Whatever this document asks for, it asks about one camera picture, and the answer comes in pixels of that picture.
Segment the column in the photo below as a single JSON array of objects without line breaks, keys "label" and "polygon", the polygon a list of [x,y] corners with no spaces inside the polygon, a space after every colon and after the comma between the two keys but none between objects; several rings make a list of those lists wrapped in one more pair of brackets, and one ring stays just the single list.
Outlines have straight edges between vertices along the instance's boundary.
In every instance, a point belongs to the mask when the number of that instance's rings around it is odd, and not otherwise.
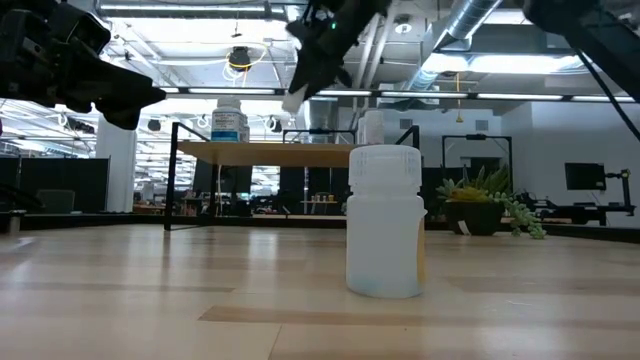
[{"label": "column", "polygon": [[136,164],[135,131],[122,130],[109,124],[103,116],[98,122],[96,158],[109,162],[107,211],[131,212]]}]

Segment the succulent plant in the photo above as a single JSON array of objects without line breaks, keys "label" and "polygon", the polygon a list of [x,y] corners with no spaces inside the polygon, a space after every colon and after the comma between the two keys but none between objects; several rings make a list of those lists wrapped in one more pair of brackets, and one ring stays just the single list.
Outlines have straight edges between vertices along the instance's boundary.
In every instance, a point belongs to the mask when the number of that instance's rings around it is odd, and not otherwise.
[{"label": "succulent plant", "polygon": [[484,167],[474,180],[467,178],[455,183],[451,179],[443,180],[443,186],[436,189],[439,198],[446,201],[461,202],[497,202],[501,203],[512,217],[513,236],[522,234],[521,227],[526,227],[534,239],[544,239],[547,232],[542,229],[540,219],[525,204],[520,204],[513,196],[506,193],[509,187],[509,171],[507,167],[490,174],[485,178]]}]

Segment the black cable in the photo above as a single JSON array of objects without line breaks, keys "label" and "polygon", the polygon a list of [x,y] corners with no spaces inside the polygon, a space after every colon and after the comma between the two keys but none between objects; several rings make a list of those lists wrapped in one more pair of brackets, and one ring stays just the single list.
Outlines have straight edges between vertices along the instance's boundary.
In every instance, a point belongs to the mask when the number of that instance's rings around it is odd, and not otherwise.
[{"label": "black cable", "polygon": [[624,110],[620,106],[620,103],[618,103],[618,100],[616,100],[616,97],[613,96],[611,89],[609,89],[607,84],[605,84],[605,82],[602,80],[602,78],[600,77],[596,69],[593,67],[593,65],[591,65],[591,62],[587,59],[584,53],[581,50],[578,50],[575,48],[574,50],[578,55],[578,57],[580,58],[580,60],[582,60],[582,62],[584,63],[584,66],[586,66],[587,69],[589,69],[589,72],[591,73],[591,75],[593,75],[593,78],[596,79],[596,82],[598,83],[598,85],[600,85],[600,88],[602,89],[602,91],[604,91],[604,93],[607,95],[607,97],[609,98],[609,101],[611,101],[611,105],[613,105],[613,107],[616,109],[616,111],[618,112],[618,115],[620,115],[620,117],[622,118],[622,121],[624,121],[624,123],[627,125],[629,130],[631,130],[631,133],[636,137],[636,139],[640,141],[640,131],[638,131],[638,128],[636,127],[636,125],[633,123],[633,121],[631,121],[631,119],[629,119],[629,116],[627,116],[627,114],[624,112]]}]

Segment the plastic jar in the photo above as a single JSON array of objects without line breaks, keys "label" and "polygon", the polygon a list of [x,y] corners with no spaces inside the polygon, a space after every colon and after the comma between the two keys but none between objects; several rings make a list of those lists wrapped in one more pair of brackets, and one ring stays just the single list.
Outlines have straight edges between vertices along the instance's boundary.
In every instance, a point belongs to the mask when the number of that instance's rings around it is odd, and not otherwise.
[{"label": "plastic jar", "polygon": [[211,141],[240,142],[247,116],[242,113],[242,102],[234,97],[218,99],[218,108],[213,110]]},{"label": "plastic jar", "polygon": [[384,114],[370,110],[358,121],[358,144],[384,144]]},{"label": "plastic jar", "polygon": [[355,149],[349,163],[347,286],[380,298],[422,293],[424,201],[420,151],[402,145]]}]

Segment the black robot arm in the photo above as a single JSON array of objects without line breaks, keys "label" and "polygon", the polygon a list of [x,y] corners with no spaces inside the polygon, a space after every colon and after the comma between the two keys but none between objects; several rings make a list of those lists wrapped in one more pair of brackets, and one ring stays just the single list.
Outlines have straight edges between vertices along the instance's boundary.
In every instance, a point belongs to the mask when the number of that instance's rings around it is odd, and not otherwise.
[{"label": "black robot arm", "polygon": [[562,35],[640,103],[640,37],[599,0],[525,0],[523,12],[542,30]]},{"label": "black robot arm", "polygon": [[289,93],[307,86],[306,100],[336,81],[351,87],[343,58],[373,16],[386,14],[390,4],[391,0],[309,0],[302,18],[287,25],[302,43]]},{"label": "black robot arm", "polygon": [[55,0],[0,1],[0,98],[82,113],[92,103],[123,129],[164,100],[150,78],[100,60],[111,33],[90,14]]}]

